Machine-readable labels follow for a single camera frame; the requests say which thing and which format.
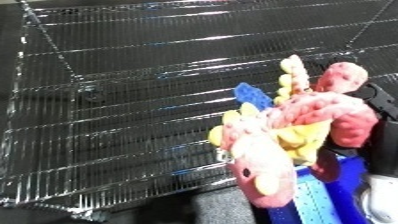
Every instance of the wire shelf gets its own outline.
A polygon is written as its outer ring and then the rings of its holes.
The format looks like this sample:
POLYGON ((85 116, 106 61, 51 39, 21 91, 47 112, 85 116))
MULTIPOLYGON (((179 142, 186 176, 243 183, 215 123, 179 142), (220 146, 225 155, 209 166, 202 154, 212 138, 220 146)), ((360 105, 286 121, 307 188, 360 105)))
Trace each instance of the wire shelf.
POLYGON ((31 9, 0 191, 16 205, 83 212, 233 185, 206 140, 236 108, 231 90, 249 82, 273 96, 279 61, 292 53, 312 78, 325 58, 349 58, 393 88, 397 9, 393 0, 31 9))

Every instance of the pink plush toy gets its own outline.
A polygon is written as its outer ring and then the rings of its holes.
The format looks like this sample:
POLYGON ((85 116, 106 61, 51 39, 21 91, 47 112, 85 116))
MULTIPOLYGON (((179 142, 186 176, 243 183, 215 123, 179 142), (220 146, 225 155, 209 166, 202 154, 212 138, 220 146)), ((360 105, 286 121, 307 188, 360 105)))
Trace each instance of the pink plush toy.
MULTIPOLYGON (((232 154, 234 161, 228 167, 243 193, 257 207, 282 207, 294 195, 296 173, 292 159, 272 130, 331 120, 330 136, 336 144, 361 147, 378 121, 361 99, 342 94, 356 90, 367 80, 363 68, 345 62, 333 64, 318 80, 315 92, 300 91, 300 87, 309 84, 299 77, 294 77, 295 93, 291 99, 255 116, 239 117, 232 112, 226 117, 236 119, 226 119, 215 128, 221 135, 211 142, 232 154)), ((325 182, 335 180, 340 172, 336 156, 322 149, 310 169, 325 182)))

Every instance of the plush toy head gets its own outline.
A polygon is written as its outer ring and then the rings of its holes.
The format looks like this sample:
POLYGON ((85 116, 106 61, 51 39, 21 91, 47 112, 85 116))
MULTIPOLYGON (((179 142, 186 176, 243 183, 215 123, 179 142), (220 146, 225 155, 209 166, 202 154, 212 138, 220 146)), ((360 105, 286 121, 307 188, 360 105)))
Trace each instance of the plush toy head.
POLYGON ((254 206, 282 207, 292 200, 296 172, 292 160, 277 142, 264 135, 243 136, 231 151, 242 152, 228 166, 254 206))

